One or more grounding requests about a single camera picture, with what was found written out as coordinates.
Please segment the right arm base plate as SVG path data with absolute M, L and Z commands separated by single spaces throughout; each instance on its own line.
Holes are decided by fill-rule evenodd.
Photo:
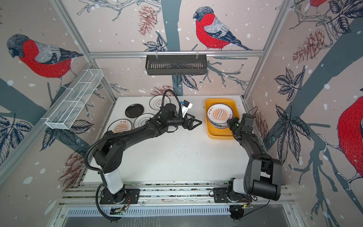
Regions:
M 232 189 L 225 187 L 216 187 L 212 190 L 212 195 L 215 203 L 251 203 L 251 196 L 248 194 L 236 193 Z

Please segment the small black plate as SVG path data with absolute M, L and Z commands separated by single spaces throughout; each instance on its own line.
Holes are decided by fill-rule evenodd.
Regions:
M 144 107 L 141 104 L 132 104 L 125 110 L 125 115 L 128 118 L 137 118 L 144 113 Z

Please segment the white plate grey emblem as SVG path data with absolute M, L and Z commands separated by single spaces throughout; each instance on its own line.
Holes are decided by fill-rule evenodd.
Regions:
M 147 121 L 149 121 L 151 118 L 153 118 L 154 115 L 151 113 L 144 113 L 142 115 L 140 115 L 139 117 L 137 117 L 134 121 L 134 128 L 139 128 L 142 127 L 146 124 Z

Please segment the orange sunburst plate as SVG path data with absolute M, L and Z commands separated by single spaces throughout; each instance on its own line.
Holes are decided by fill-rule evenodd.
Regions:
M 107 131 L 112 131 L 113 133 L 120 133 L 120 132 L 130 131 L 132 129 L 133 129 L 133 125 L 130 120 L 119 119 L 119 120 L 112 122 L 108 126 Z
M 232 117 L 233 110 L 226 104 L 217 103 L 210 106 L 207 110 L 207 118 L 215 124 L 225 124 Z

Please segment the green rim plate back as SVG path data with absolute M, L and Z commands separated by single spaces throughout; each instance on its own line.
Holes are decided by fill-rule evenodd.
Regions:
M 227 129 L 229 128 L 228 124 L 215 124 L 213 122 L 209 122 L 212 126 L 214 126 L 215 128 L 218 128 L 218 129 Z

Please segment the white mesh wall shelf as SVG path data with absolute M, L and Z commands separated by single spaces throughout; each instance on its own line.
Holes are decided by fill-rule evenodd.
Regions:
M 69 130 L 103 77 L 100 69 L 83 70 L 45 124 L 51 129 Z

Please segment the aluminium rail bed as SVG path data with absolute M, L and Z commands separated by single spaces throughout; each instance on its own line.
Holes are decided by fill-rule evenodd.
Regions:
M 77 187 L 66 189 L 61 196 L 60 205 L 95 203 L 95 193 L 99 182 L 81 182 Z M 128 182 L 125 191 L 138 206 L 169 205 L 211 205 L 216 196 L 213 189 L 226 189 L 227 182 Z

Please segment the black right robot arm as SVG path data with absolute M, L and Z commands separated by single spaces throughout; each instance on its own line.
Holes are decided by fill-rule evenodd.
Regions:
M 229 129 L 235 140 L 246 151 L 249 161 L 244 173 L 243 182 L 232 178 L 229 189 L 233 195 L 244 193 L 277 201 L 281 195 L 282 164 L 272 158 L 260 144 L 253 131 L 254 115 L 244 113 L 239 119 L 227 120 Z

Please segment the white plate back centre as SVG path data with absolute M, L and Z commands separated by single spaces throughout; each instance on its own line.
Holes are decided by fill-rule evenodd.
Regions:
M 162 95 L 158 95 L 158 96 L 154 96 L 153 98 L 151 98 L 151 100 L 149 101 L 149 106 L 153 109 L 153 110 L 156 110 L 156 111 L 159 111 L 160 108 L 161 108 L 161 105 L 162 105 L 162 102 L 163 101 L 163 96 Z M 165 97 L 164 98 L 164 105 L 170 103 L 171 100 L 169 97 Z

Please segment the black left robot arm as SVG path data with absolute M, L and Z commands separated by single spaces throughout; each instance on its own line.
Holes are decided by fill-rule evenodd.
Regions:
M 108 131 L 87 150 L 84 164 L 87 169 L 96 171 L 101 176 L 102 186 L 111 194 L 113 203 L 121 204 L 128 198 L 122 178 L 118 174 L 126 149 L 147 139 L 169 133 L 170 126 L 176 129 L 181 126 L 191 131 L 202 124 L 195 116 L 184 114 L 183 107 L 184 105 L 179 104 L 177 111 L 176 105 L 166 104 L 152 118 L 146 120 L 143 126 L 121 133 Z

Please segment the yellow plastic bin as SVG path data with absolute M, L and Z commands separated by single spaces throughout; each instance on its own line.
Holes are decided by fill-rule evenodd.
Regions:
M 234 137 L 232 136 L 232 132 L 229 128 L 227 129 L 218 129 L 215 128 L 214 126 L 212 126 L 209 122 L 210 120 L 207 118 L 207 110 L 210 106 L 217 104 L 217 103 L 222 103 L 222 104 L 226 104 L 228 106 L 230 106 L 233 110 L 233 117 L 238 117 L 240 118 L 238 109 L 237 109 L 237 105 L 236 103 L 232 100 L 232 99 L 228 99 L 228 98 L 210 98 L 207 99 L 205 101 L 205 110 L 206 110 L 206 121 L 207 121 L 207 131 L 208 131 L 208 136 L 211 139 L 214 140 L 234 140 Z

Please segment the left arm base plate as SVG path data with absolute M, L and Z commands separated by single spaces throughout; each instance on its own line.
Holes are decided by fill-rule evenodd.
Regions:
M 140 189 L 136 188 L 122 189 L 117 194 L 112 194 L 105 188 L 101 192 L 100 204 L 137 204 L 139 195 Z

